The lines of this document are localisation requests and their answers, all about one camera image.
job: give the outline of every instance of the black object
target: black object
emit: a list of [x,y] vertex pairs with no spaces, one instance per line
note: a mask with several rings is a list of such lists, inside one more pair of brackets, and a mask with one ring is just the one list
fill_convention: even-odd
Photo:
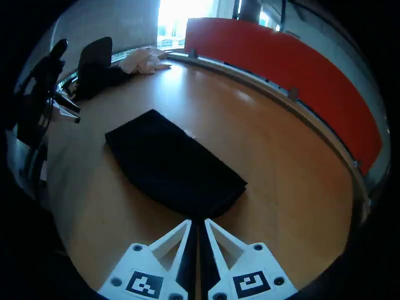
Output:
[[155,110],[105,134],[129,181],[193,220],[225,213],[246,182]]
[[78,65],[78,80],[74,102],[89,100],[107,87],[116,86],[131,75],[119,66],[111,66],[113,40],[106,36],[83,48]]
[[[61,56],[67,47],[66,39],[58,41],[51,52],[35,65],[15,94],[16,117],[14,121],[18,123],[17,137],[34,149],[39,147],[50,124],[52,107],[47,105],[47,100],[55,95],[57,78],[63,71],[65,63],[61,60]],[[32,79],[35,79],[35,85],[30,95],[24,96]],[[39,124],[42,115],[47,119],[47,125]]]

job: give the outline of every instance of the screw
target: screw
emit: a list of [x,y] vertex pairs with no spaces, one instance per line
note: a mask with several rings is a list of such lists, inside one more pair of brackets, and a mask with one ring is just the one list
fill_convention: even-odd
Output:
[[218,292],[212,297],[212,299],[213,300],[227,300],[227,295],[224,294],[223,292]]
[[168,300],[184,300],[184,297],[180,294],[171,294]]
[[119,279],[118,277],[114,277],[113,279],[111,279],[111,284],[114,287],[119,287],[120,285],[122,285],[122,280]]
[[283,277],[277,277],[277,278],[275,278],[275,280],[273,281],[273,284],[276,285],[276,286],[281,286],[281,285],[284,284],[284,282],[285,282],[285,280],[284,280]]
[[133,250],[134,251],[140,251],[140,250],[142,250],[142,246],[141,245],[134,245],[133,246]]

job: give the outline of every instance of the white cloth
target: white cloth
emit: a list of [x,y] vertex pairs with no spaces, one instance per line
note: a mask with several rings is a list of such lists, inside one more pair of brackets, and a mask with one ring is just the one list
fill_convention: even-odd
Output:
[[163,64],[159,57],[165,52],[153,48],[139,48],[129,54],[118,64],[122,71],[127,74],[153,74],[155,70],[168,69],[170,64]]

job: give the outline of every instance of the red partition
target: red partition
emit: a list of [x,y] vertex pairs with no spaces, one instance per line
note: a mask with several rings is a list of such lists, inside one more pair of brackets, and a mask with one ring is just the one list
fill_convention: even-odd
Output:
[[375,120],[350,80],[327,58],[297,38],[246,21],[189,19],[185,51],[262,76],[298,97],[341,138],[365,175],[382,140]]

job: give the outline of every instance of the wall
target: wall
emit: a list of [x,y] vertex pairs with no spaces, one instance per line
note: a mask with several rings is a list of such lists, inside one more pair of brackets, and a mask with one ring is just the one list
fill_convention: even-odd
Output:
[[[288,3],[286,5],[285,31],[294,33],[299,37],[300,41],[312,47],[332,62],[360,93],[376,122],[382,139],[382,148],[376,161],[365,176],[367,187],[370,190],[385,174],[391,156],[390,136],[382,97],[372,74],[357,52],[334,29],[323,23],[321,19],[311,16],[308,12],[304,13],[306,21],[308,20],[309,22],[304,22],[299,17],[295,7]],[[354,117],[357,116],[357,113],[357,111],[354,111]]]
[[78,67],[82,49],[103,37],[112,38],[112,51],[156,45],[160,0],[79,0],[43,35],[26,62],[20,83],[52,44],[68,39],[65,66],[59,79]]

